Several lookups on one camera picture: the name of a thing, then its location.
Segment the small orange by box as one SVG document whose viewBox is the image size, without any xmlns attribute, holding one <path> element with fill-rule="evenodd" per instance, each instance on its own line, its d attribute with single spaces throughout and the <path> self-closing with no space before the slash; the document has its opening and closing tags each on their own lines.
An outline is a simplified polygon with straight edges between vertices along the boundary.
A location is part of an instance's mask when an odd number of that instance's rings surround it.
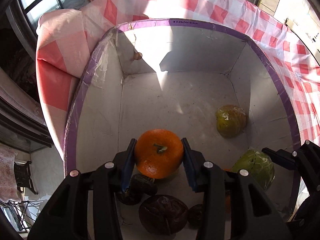
<svg viewBox="0 0 320 240">
<path fill-rule="evenodd" d="M 227 214 L 231 214 L 231 197 L 230 197 L 230 192 L 229 191 L 226 191 L 225 211 L 226 211 Z"/>
</svg>

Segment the purple-rimmed white cardboard box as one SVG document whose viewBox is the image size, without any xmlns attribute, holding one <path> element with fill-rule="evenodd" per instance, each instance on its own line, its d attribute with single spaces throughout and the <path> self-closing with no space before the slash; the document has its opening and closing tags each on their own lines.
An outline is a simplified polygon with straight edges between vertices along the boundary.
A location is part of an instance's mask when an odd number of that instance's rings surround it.
<svg viewBox="0 0 320 240">
<path fill-rule="evenodd" d="M 224 138 L 216 111 L 236 105 L 245 129 Z M 69 113 L 66 155 L 82 172 L 95 170 L 133 138 L 163 128 L 221 168 L 248 149 L 300 145 L 289 95 L 265 53 L 246 35 L 181 19 L 111 28 L 97 44 Z"/>
</svg>

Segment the green fruit half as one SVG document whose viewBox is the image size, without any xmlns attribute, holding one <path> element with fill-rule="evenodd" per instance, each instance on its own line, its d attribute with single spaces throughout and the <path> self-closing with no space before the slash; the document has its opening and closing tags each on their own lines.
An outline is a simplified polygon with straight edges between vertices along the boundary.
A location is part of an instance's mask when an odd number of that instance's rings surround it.
<svg viewBox="0 0 320 240">
<path fill-rule="evenodd" d="M 230 169 L 234 173 L 240 170 L 247 170 L 264 191 L 273 183 L 274 165 L 271 158 L 263 152 L 247 150 Z"/>
</svg>

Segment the dark fruit half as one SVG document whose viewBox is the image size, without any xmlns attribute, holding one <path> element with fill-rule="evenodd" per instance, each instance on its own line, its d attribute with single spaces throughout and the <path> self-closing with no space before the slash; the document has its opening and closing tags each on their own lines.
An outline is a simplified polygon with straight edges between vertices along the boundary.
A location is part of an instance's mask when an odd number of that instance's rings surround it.
<svg viewBox="0 0 320 240">
<path fill-rule="evenodd" d="M 130 181 L 130 187 L 148 196 L 153 196 L 157 193 L 158 188 L 153 178 L 147 177 L 143 174 L 135 174 Z"/>
</svg>

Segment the large dark brown fruit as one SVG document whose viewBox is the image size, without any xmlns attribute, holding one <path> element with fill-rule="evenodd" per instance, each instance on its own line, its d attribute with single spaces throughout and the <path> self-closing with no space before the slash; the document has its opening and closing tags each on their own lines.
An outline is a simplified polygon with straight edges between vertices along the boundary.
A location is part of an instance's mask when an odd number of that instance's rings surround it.
<svg viewBox="0 0 320 240">
<path fill-rule="evenodd" d="M 188 207 L 181 200 L 166 194 L 157 194 L 139 206 L 139 219 L 147 232 L 156 235 L 174 235 L 188 221 Z"/>
</svg>

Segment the small dark fruit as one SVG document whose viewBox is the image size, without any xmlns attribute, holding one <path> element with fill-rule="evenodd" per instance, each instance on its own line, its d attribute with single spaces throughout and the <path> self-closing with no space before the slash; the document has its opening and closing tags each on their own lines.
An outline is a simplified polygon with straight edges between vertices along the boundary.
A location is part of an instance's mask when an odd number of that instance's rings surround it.
<svg viewBox="0 0 320 240">
<path fill-rule="evenodd" d="M 144 196 L 144 193 L 140 190 L 127 188 L 125 192 L 116 193 L 117 200 L 124 205 L 136 205 L 139 204 Z"/>
<path fill-rule="evenodd" d="M 199 227 L 202 224 L 203 212 L 204 212 L 203 204 L 196 204 L 188 210 L 187 218 L 188 218 L 189 228 L 199 229 Z"/>
</svg>

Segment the small orange tangerine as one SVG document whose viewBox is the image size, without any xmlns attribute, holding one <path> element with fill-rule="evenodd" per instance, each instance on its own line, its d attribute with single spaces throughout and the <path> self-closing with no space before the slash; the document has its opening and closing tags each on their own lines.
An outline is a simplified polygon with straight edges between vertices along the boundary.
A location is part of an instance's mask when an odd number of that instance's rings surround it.
<svg viewBox="0 0 320 240">
<path fill-rule="evenodd" d="M 152 179 L 164 179 L 179 168 L 183 159 L 180 138 L 166 129 L 144 132 L 135 145 L 137 170 Z"/>
</svg>

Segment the yellow-green fruit half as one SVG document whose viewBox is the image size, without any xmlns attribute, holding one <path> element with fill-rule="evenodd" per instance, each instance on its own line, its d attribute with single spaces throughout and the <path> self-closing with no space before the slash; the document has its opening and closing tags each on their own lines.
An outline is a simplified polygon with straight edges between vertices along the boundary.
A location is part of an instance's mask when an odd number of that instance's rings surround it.
<svg viewBox="0 0 320 240">
<path fill-rule="evenodd" d="M 221 106 L 215 115 L 217 131 L 224 138 L 238 136 L 247 125 L 244 109 L 236 105 Z"/>
</svg>

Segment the red white checkered tablecloth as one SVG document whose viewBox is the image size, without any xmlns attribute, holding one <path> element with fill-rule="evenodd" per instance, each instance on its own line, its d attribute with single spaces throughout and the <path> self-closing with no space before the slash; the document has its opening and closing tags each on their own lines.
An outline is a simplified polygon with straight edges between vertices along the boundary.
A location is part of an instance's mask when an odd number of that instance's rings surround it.
<svg viewBox="0 0 320 240">
<path fill-rule="evenodd" d="M 227 26 L 253 39 L 276 66 L 302 140 L 319 143 L 319 63 L 292 32 L 246 0 L 95 0 L 43 14 L 37 25 L 36 77 L 44 119 L 63 154 L 68 111 L 89 57 L 115 25 L 184 18 Z"/>
</svg>

